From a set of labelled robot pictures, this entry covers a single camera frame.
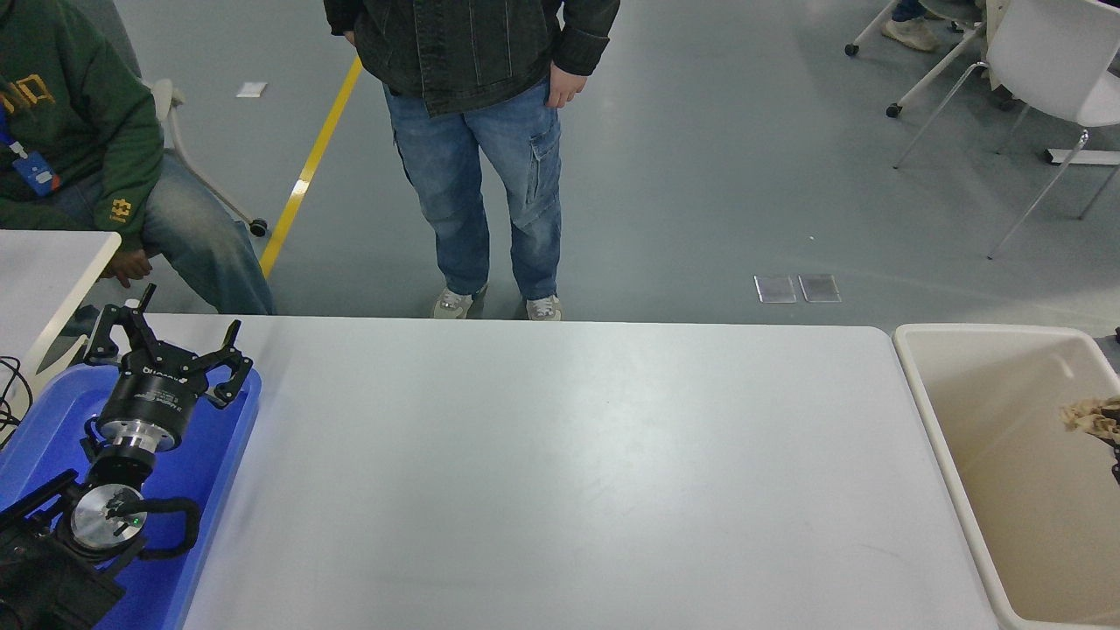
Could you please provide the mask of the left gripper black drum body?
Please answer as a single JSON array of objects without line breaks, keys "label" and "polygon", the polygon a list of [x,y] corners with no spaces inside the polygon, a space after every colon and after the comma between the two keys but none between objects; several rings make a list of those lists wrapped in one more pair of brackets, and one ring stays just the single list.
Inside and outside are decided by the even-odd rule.
[{"label": "left gripper black drum body", "polygon": [[143,365],[121,368],[108,402],[97,416],[97,430],[114,438],[140,424],[157,427],[160,438],[183,438],[193,408],[207,391],[205,374],[168,376]]}]

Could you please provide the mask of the person's left hand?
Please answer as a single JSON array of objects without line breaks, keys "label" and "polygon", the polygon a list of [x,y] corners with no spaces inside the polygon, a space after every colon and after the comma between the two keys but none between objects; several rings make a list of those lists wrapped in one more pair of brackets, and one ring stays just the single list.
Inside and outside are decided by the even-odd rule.
[{"label": "person's left hand", "polygon": [[100,272],[99,278],[115,279],[121,287],[128,290],[133,282],[141,282],[152,271],[151,259],[144,248],[132,248],[131,250],[120,248],[115,254],[109,258],[108,265]]},{"label": "person's left hand", "polygon": [[545,106],[560,110],[571,103],[588,83],[588,76],[571,74],[556,64],[549,65],[549,92]]}]

